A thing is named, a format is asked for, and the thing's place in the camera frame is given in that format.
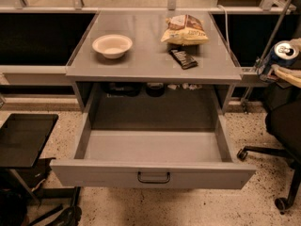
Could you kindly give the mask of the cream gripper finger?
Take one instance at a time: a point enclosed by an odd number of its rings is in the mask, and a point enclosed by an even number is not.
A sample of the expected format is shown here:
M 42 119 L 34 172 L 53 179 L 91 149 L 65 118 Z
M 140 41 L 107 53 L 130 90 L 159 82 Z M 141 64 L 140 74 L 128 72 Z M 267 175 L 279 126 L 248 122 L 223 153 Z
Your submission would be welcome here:
M 284 67 L 281 67 L 277 64 L 272 65 L 274 74 L 282 80 L 298 87 L 301 89 L 301 71 L 300 70 L 291 70 Z
M 301 38 L 290 40 L 290 44 L 295 46 L 301 52 Z

